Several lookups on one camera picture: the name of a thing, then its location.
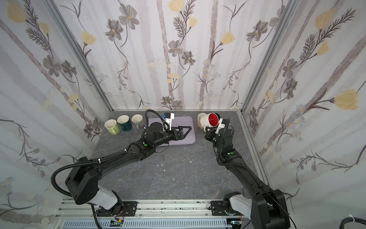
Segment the dark green ceramic mug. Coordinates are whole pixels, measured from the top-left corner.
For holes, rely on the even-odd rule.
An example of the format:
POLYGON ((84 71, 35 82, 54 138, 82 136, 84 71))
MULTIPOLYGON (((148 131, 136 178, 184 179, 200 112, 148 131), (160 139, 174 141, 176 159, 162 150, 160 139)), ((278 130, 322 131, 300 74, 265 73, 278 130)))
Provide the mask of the dark green ceramic mug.
POLYGON ((121 115, 117 118, 117 123, 119 124, 123 132, 131 131, 132 123, 128 115, 121 115))

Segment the pink ceramic mug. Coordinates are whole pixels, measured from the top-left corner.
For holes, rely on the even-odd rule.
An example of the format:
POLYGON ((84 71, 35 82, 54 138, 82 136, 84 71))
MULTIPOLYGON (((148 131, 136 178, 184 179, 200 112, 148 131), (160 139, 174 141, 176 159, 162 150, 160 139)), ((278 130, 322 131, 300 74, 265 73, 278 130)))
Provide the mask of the pink ceramic mug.
POLYGON ((198 114, 198 116, 197 116, 197 126, 200 128, 200 129, 203 129, 203 126, 202 126, 202 124, 201 124, 201 118, 203 117, 203 116, 205 116, 206 115, 206 113, 199 113, 198 114))

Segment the grey ceramic mug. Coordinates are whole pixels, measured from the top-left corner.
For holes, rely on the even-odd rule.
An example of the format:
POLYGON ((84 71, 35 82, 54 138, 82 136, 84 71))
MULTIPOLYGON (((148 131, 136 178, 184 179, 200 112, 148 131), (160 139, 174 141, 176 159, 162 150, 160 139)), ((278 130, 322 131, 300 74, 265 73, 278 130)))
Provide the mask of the grey ceramic mug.
POLYGON ((144 127, 144 117, 141 114, 133 115, 131 121, 136 129, 141 129, 144 127))

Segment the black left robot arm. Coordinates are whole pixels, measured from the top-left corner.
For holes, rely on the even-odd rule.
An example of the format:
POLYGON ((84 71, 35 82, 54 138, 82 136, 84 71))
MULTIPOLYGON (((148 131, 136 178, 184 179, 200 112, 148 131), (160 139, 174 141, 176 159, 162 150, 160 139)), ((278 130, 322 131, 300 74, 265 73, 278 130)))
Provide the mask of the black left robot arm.
POLYGON ((79 159, 65 181, 75 204, 98 205, 106 214, 121 215, 125 210, 123 201, 115 191, 101 187, 99 180, 123 166, 150 157, 161 145, 185 139, 191 130, 190 126, 164 129, 163 124, 154 122, 145 128, 139 140, 121 151, 101 158, 79 159))

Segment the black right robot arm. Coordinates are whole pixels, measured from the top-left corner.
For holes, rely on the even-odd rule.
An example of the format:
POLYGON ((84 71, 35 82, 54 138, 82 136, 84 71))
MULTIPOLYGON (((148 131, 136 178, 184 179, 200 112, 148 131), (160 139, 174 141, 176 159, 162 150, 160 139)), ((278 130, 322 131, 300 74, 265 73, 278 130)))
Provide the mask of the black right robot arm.
POLYGON ((233 146, 230 129, 207 128, 205 139, 212 142, 216 161, 233 173, 252 201, 250 220, 255 229, 289 229, 290 217, 284 194, 273 190, 246 165, 233 146))

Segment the light green ceramic mug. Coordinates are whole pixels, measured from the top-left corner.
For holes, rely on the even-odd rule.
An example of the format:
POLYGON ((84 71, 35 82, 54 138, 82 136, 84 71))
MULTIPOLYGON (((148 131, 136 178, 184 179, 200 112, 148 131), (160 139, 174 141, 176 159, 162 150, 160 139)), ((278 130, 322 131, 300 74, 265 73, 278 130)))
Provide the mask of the light green ceramic mug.
POLYGON ((109 119, 104 123, 104 127, 112 135, 118 135, 120 133, 120 127, 115 119, 109 119))

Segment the white ceramic mug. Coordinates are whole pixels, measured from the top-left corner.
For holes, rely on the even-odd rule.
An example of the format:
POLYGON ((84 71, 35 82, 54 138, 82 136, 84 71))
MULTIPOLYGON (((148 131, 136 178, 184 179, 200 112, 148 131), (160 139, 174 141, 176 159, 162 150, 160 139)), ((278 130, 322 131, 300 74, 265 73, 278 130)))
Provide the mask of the white ceramic mug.
POLYGON ((207 127, 208 128, 217 127, 218 123, 219 119, 215 113, 209 113, 201 118, 201 124, 203 126, 204 131, 206 131, 205 129, 207 127))

